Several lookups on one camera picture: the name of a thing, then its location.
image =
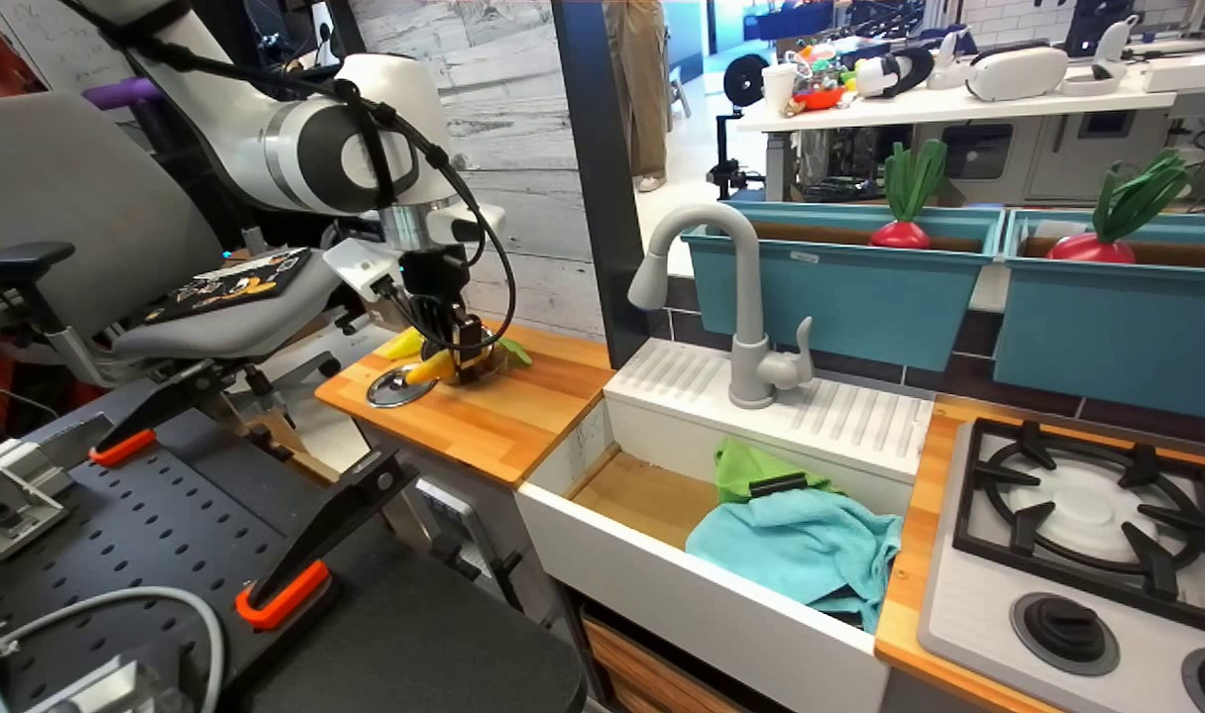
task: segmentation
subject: pegboard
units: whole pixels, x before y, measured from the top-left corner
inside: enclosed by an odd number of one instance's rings
[[[233,619],[239,587],[264,575],[285,537],[177,456],[150,452],[120,470],[81,463],[71,479],[76,487],[60,496],[67,517],[0,563],[0,623],[19,627],[120,587],[177,587],[207,596],[220,619],[227,690],[247,682],[289,632],[249,632]],[[116,654],[163,637],[188,649],[200,690],[207,629],[177,603],[120,603],[25,637],[19,654],[0,660],[0,690],[7,707],[26,707]]]

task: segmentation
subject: robotic arm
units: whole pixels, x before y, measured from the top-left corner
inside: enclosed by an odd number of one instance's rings
[[[270,100],[187,0],[63,0],[120,43],[196,126],[227,176],[256,206],[377,216],[400,253],[409,319],[425,355],[479,355],[500,339],[462,307],[461,236],[491,241],[512,266],[471,190],[449,167],[449,132],[426,67],[395,55],[350,55],[306,100]]]

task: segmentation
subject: green cloth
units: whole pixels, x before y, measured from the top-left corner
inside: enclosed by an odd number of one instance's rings
[[[714,470],[716,470],[716,500],[720,501],[749,501],[753,481],[784,479],[784,474],[795,474],[795,479],[805,479],[805,487],[816,487],[816,491],[836,491],[828,474],[795,466],[795,463],[787,463],[771,452],[761,452],[753,445],[739,445],[739,441],[724,441],[716,447]]]

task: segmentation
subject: potted plant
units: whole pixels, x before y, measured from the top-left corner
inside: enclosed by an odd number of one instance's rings
[[[1173,150],[1162,153],[1140,173],[1117,182],[1117,171],[1107,173],[1107,184],[1095,202],[1091,228],[1058,236],[1049,260],[1133,260],[1133,250],[1120,241],[1146,223],[1154,223],[1169,202],[1189,190],[1189,167]]]
[[[916,213],[934,199],[948,176],[948,143],[928,138],[918,150],[891,145],[885,161],[885,199],[891,223],[870,232],[870,244],[891,250],[928,250],[928,232],[918,228]]]

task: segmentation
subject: wooden countertop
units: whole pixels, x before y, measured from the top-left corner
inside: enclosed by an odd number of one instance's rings
[[[934,530],[938,530],[938,516],[948,501],[948,470],[952,470],[952,447],[961,422],[971,418],[1022,418],[1022,410],[997,406],[997,402],[977,402],[977,401],[948,401],[938,396],[934,410],[931,410],[931,426],[928,426],[928,445],[924,445],[924,459],[918,459],[918,474],[916,474],[916,491],[911,491],[911,508],[903,517],[903,547],[901,559],[891,563],[891,577],[886,577],[886,596],[879,610],[879,629],[876,629],[876,658],[906,668],[924,682],[934,682],[938,690],[952,690],[973,703],[985,707],[1010,707],[1010,713],[1054,713],[1054,703],[1025,697],[1010,686],[997,686],[989,677],[977,677],[948,658],[934,658],[918,647],[918,615],[924,615],[924,596],[928,596],[928,567],[934,555]]]
[[[315,389],[336,410],[350,410],[388,437],[469,463],[508,487],[570,433],[570,422],[601,396],[609,359],[598,339],[512,326],[512,339],[529,351],[529,368],[504,371],[471,389],[433,389],[405,406],[371,406],[369,385],[395,359],[369,351]]]

